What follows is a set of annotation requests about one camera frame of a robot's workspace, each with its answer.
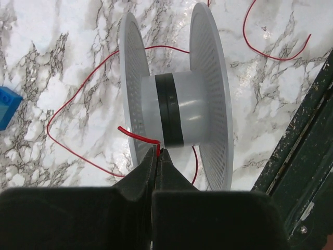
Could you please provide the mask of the white perforated cable spool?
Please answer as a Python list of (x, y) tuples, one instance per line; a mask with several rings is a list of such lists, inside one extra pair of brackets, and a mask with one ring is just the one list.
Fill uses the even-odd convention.
[(233, 119), (223, 48), (212, 12), (197, 3), (191, 15), (190, 69), (151, 75), (141, 32), (132, 13), (120, 25), (120, 72), (132, 163), (150, 143), (198, 146), (208, 186), (229, 190), (233, 174)]

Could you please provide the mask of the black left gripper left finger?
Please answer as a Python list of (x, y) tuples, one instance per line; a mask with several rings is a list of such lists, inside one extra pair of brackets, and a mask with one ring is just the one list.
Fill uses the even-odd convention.
[(156, 148), (109, 187), (1, 192), (1, 249), (150, 249)]

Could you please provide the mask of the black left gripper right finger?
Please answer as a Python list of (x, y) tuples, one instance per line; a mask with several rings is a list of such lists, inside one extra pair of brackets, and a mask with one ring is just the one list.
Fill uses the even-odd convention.
[(273, 204), (253, 191), (200, 191), (173, 165), (167, 150), (158, 160), (152, 194), (154, 249), (289, 249)]

